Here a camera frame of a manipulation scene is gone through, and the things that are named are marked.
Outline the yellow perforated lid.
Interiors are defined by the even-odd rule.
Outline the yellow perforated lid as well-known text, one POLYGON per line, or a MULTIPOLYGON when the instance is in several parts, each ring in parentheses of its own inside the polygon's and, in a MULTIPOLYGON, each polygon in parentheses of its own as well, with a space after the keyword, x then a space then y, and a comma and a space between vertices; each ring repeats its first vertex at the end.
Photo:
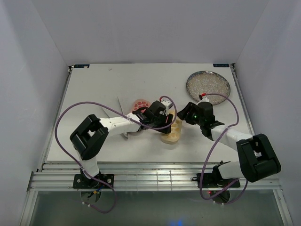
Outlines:
POLYGON ((174 115, 174 118, 176 118, 175 122, 171 125, 171 132, 179 132, 181 133, 182 129, 182 120, 180 120, 177 116, 174 110, 170 110, 168 113, 171 113, 174 115))

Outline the metal tongs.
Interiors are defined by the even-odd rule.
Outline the metal tongs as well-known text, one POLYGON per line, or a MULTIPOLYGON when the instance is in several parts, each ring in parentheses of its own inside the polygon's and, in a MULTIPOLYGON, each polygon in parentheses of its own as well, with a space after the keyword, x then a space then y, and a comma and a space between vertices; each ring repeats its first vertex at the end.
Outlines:
MULTIPOLYGON (((119 105, 119 112, 120 113, 124 113, 123 112, 123 109, 122 109, 122 106, 121 106, 121 102, 120 102, 120 99, 119 97, 117 97, 117 100, 118 100, 118 105, 119 105)), ((104 111, 104 113, 106 114, 106 116, 108 118, 114 118, 114 117, 118 117, 119 115, 115 114, 114 112, 106 109, 106 108, 102 108, 102 110, 104 111)), ((129 134, 128 133, 123 133, 122 136, 125 138, 125 139, 129 139, 129 134)))

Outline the yellow lunch box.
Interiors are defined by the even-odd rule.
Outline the yellow lunch box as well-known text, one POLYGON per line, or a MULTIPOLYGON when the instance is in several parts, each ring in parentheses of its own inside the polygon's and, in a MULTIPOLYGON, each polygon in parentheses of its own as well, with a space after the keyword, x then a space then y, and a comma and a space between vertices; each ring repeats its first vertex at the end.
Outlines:
POLYGON ((165 144, 176 144, 180 140, 181 134, 179 132, 171 132, 169 134, 160 134, 160 139, 165 144))

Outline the pink perforated lid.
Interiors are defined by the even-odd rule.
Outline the pink perforated lid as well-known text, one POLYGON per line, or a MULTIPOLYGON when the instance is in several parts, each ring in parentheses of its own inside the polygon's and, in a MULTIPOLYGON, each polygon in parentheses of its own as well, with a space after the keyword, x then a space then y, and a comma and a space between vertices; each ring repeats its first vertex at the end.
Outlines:
POLYGON ((151 103, 145 99, 137 99, 130 108, 130 112, 136 111, 142 107, 150 107, 151 103))

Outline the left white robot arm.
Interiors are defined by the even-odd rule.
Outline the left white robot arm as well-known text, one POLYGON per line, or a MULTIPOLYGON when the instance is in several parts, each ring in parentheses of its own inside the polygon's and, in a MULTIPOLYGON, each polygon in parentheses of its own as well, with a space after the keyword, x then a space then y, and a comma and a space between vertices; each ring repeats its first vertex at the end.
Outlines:
POLYGON ((100 174, 96 156, 106 138, 114 135, 139 132, 149 127, 169 134, 173 115, 168 111, 173 106, 171 101, 153 102, 149 107, 137 109, 125 117, 97 118, 94 114, 87 116, 70 135, 70 141, 78 153, 83 182, 89 188, 99 185, 100 174))

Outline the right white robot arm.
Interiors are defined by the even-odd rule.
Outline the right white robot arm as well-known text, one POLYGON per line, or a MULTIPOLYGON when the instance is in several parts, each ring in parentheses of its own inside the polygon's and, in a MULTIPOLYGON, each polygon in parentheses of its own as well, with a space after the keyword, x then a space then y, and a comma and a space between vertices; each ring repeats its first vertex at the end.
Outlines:
POLYGON ((214 166, 212 180, 216 186, 223 187, 235 178, 256 182, 281 171, 280 161, 266 135, 245 134, 225 126, 215 119, 211 103, 189 102, 177 117, 190 125, 198 125, 206 138, 237 151, 238 161, 214 166))

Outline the grey speckled plate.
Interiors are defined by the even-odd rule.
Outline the grey speckled plate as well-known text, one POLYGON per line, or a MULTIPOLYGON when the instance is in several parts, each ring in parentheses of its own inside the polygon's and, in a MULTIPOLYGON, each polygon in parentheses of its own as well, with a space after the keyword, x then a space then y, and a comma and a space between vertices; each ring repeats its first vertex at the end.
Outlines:
POLYGON ((225 97, 230 97, 231 88, 229 82, 220 74, 212 71, 199 71, 189 76, 186 81, 186 90, 194 103, 200 101, 199 95, 206 94, 221 94, 207 96, 212 105, 221 104, 226 100, 225 97))

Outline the right blue table label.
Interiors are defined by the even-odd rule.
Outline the right blue table label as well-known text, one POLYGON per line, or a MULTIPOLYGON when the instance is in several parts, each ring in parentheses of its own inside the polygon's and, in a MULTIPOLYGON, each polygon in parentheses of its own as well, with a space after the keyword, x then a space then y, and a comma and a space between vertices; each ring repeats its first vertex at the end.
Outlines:
POLYGON ((218 68, 229 68, 229 64, 213 64, 213 67, 218 67, 218 68))

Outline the blue table label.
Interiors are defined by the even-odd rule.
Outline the blue table label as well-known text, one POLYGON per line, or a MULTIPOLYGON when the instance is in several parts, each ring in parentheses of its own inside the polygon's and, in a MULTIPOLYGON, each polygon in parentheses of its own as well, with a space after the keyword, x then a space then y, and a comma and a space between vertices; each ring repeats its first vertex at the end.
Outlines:
POLYGON ((213 67, 218 67, 218 68, 229 68, 229 64, 213 64, 213 67))
POLYGON ((74 65, 73 68, 89 68, 90 64, 79 64, 79 65, 74 65))

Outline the left blue table label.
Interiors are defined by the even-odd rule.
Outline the left blue table label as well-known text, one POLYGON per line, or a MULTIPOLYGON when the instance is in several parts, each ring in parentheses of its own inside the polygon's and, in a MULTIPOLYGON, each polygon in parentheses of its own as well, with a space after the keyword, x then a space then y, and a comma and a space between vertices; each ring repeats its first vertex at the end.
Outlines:
POLYGON ((89 68, 90 64, 79 64, 79 65, 74 65, 73 68, 89 68))

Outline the aluminium frame rail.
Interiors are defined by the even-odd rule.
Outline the aluminium frame rail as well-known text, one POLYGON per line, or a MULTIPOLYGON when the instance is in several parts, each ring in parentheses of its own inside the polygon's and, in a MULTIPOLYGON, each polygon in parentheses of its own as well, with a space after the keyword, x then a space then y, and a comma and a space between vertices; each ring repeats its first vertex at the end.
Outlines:
MULTIPOLYGON (((197 163, 99 163, 100 171, 114 174, 116 191, 196 191, 192 178, 202 171, 197 163)), ((72 190, 75 163, 46 163, 31 175, 29 191, 72 190)))

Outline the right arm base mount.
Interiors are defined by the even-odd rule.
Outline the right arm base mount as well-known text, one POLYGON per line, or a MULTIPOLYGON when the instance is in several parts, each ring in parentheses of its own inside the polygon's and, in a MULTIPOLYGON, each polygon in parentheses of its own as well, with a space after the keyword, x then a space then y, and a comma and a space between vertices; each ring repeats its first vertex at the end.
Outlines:
POLYGON ((213 176, 213 173, 204 173, 202 187, 203 188, 224 188, 234 182, 230 188, 239 188, 240 182, 235 179, 216 179, 213 176))

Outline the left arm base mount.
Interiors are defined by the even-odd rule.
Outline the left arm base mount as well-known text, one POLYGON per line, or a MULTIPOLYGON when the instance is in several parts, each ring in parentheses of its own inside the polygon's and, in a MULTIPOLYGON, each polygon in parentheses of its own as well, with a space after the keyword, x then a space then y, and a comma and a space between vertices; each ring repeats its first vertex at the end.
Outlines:
MULTIPOLYGON (((109 184, 110 186, 114 186, 114 174, 98 174, 96 178, 109 184)), ((88 179, 83 173, 76 174, 73 180, 73 189, 98 189, 98 188, 106 188, 109 189, 107 185, 100 183, 99 181, 95 181, 93 179, 88 179)))

